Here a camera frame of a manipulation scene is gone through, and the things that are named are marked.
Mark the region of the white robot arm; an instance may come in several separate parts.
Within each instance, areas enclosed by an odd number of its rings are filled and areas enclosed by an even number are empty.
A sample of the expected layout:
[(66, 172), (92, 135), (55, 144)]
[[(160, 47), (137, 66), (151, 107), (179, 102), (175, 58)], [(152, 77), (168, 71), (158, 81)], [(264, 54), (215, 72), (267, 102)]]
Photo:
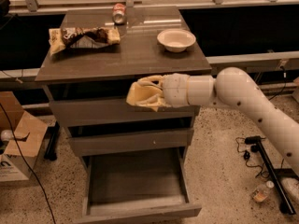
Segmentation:
[(243, 70), (229, 67), (216, 77), (172, 74), (134, 82), (130, 105), (154, 110), (187, 105), (230, 107), (250, 118), (299, 175), (299, 123), (275, 107)]

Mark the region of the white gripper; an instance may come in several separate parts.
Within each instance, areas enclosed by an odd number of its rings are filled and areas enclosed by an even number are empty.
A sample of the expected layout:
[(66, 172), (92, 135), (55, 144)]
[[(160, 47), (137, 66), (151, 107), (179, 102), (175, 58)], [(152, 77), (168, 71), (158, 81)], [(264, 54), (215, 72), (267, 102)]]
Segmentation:
[(187, 106), (188, 75), (172, 74), (163, 76), (149, 76), (140, 78), (137, 83), (140, 86), (153, 86), (161, 88), (163, 84), (164, 99), (150, 97), (147, 100), (136, 102), (136, 106), (150, 108), (157, 112), (160, 107), (183, 107)]

